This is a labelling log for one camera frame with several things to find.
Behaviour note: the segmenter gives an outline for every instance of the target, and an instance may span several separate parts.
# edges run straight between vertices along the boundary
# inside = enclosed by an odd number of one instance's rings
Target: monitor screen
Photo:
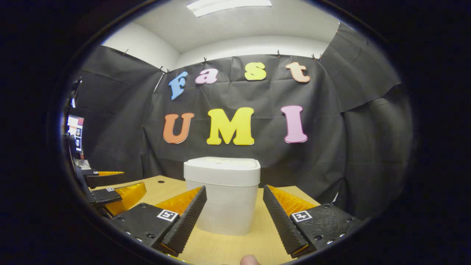
[[[75,138],[75,149],[82,152],[83,118],[69,115],[67,125],[69,126],[69,133]]]

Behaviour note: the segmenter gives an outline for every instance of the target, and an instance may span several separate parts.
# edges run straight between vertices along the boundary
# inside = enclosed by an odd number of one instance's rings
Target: white container
[[[183,163],[187,189],[206,186],[207,201],[196,222],[204,231],[245,235],[250,231],[260,163],[251,158],[201,157]]]

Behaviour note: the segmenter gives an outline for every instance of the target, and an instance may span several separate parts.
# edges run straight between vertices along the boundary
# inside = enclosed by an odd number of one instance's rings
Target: finger
[[[254,255],[243,256],[240,260],[240,265],[261,265]]]

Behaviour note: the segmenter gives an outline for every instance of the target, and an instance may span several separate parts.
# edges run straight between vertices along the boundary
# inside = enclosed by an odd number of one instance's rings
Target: ceiling light
[[[241,7],[271,7],[269,0],[199,0],[187,7],[197,17],[217,11]]]

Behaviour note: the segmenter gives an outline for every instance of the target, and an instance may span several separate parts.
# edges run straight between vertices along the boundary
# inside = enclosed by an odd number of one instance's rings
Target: black fabric
[[[336,205],[358,218],[387,206],[402,190],[413,143],[411,110],[405,88],[380,50],[344,24],[321,60],[298,56],[250,55],[212,60],[176,69],[162,78],[151,97],[144,122],[144,171],[183,180],[189,159],[250,157],[262,167],[260,187],[296,185],[321,203]],[[247,81],[244,66],[262,62],[267,77]],[[306,66],[309,83],[295,81],[285,66]],[[213,84],[196,84],[203,69],[219,70]],[[169,82],[183,71],[184,92],[171,100]],[[303,107],[308,140],[288,144],[280,108]],[[211,118],[221,108],[232,119],[238,108],[251,107],[252,146],[208,145]],[[169,144],[162,136],[167,114],[191,112],[187,139]],[[174,134],[182,125],[178,118]]]
[[[83,151],[99,171],[123,171],[126,179],[143,178],[142,121],[149,96],[162,73],[109,47],[100,46],[77,74],[82,76],[77,108],[84,118]]]
[[[384,96],[401,83],[398,74],[376,45],[344,23],[322,54],[341,112]]]
[[[247,81],[245,65],[262,62],[267,77]],[[285,66],[299,62],[311,80],[300,83]],[[218,80],[196,84],[203,69]],[[183,71],[184,92],[171,100],[169,82]],[[406,90],[380,50],[344,24],[320,60],[282,55],[221,58],[159,72],[154,66],[100,47],[80,75],[78,107],[85,118],[84,150],[98,170],[124,171],[129,181],[165,175],[183,180],[183,162],[205,156],[249,157],[262,167],[260,187],[296,185],[320,203],[331,203],[363,219],[381,211],[403,187],[413,143]],[[308,140],[288,144],[280,108],[303,107]],[[254,109],[255,144],[208,145],[211,118],[221,108],[232,119],[241,107]],[[167,114],[191,112],[181,144],[163,139]],[[182,119],[174,126],[179,134]]]

